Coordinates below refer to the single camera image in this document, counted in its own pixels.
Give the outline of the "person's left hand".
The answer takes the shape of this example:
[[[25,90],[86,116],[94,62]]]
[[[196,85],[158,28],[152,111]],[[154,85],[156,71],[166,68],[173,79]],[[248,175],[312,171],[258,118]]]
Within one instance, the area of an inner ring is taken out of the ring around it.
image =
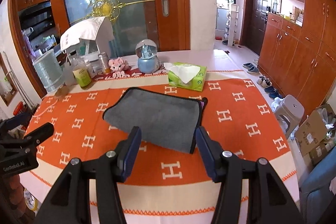
[[[6,189],[8,191],[8,198],[12,205],[14,205],[14,214],[17,217],[22,217],[26,210],[24,189],[21,185],[20,176],[18,174],[6,177],[4,179]]]

